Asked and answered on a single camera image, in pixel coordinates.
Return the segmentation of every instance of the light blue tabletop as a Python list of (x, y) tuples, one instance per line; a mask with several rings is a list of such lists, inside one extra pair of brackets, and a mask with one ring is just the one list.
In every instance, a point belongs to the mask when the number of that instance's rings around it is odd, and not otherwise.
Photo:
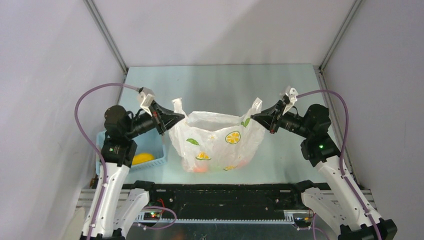
[[(279, 93), (292, 86), (301, 93), (319, 89), (311, 64), (271, 65), (204, 65), (131, 67), (126, 84), (147, 87), (154, 91), (161, 106), (173, 110), (172, 100), (182, 98), (184, 111), (207, 111), (241, 116), (251, 107), (256, 97), (263, 100), (262, 109), (273, 106)], [(137, 93), (124, 89), (119, 104), (137, 112)], [(303, 116), (312, 104), (324, 105), (321, 94), (299, 99), (295, 106)], [(335, 140), (333, 130), (330, 136)], [(302, 137), (284, 129), (276, 134), (265, 133), (252, 161), (228, 172), (185, 172), (181, 158), (166, 134), (168, 163), (163, 166), (130, 172), (126, 183), (136, 180), (173, 184), (265, 184), (297, 183), (325, 179), (302, 157)]]

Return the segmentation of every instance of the yellow fruit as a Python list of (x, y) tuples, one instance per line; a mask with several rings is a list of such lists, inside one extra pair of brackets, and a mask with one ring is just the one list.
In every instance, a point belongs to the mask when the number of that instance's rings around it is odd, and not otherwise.
[(236, 144), (240, 141), (241, 138), (242, 136), (240, 135), (239, 131), (233, 131), (225, 137), (225, 141), (229, 144)]
[(152, 160), (155, 160), (155, 156), (150, 153), (143, 152), (134, 156), (132, 159), (132, 165), (142, 164)]
[(236, 168), (237, 168), (237, 166), (226, 166), (226, 167), (224, 167), (224, 170), (228, 171), (228, 170), (233, 170), (233, 169), (236, 169)]
[(197, 155), (196, 159), (197, 160), (211, 160), (211, 158), (204, 151), (199, 153), (199, 155)]

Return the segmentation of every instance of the blue plastic tray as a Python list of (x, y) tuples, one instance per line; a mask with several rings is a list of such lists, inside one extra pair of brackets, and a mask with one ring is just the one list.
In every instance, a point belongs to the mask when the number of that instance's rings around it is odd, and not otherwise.
[[(106, 131), (102, 131), (97, 134), (95, 142), (99, 150), (101, 150), (103, 147), (103, 142), (105, 141), (105, 133)], [(135, 155), (141, 153), (149, 153), (154, 156), (155, 160), (133, 165), (129, 170), (130, 172), (154, 166), (160, 166), (168, 162), (167, 151), (162, 141), (162, 136), (159, 135), (156, 130), (148, 131), (140, 136), (135, 137), (133, 140), (137, 144), (137, 150), (135, 151)], [(100, 159), (99, 156), (96, 154), (95, 172), (97, 175), (100, 174), (100, 167)]]

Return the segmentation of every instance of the white plastic bag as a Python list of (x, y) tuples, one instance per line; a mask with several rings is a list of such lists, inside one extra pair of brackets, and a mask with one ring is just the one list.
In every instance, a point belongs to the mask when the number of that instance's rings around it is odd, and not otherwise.
[(169, 131), (172, 145), (182, 157), (187, 172), (229, 171), (250, 162), (264, 139), (265, 128), (250, 117), (261, 112), (256, 98), (243, 116), (215, 112), (183, 111), (181, 98), (174, 99), (174, 112), (185, 118)]

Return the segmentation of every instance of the lemon slice print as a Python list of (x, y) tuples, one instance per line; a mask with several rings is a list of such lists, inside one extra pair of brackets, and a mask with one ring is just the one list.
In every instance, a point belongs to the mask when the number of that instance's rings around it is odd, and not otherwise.
[(199, 155), (197, 155), (196, 159), (197, 160), (211, 160), (211, 158), (204, 151), (199, 153)]
[(226, 166), (226, 167), (224, 167), (224, 170), (229, 171), (229, 170), (233, 170), (233, 169), (236, 169), (236, 168), (237, 168), (237, 166)]
[(225, 137), (225, 141), (229, 144), (236, 144), (241, 138), (242, 136), (239, 131), (232, 131)]

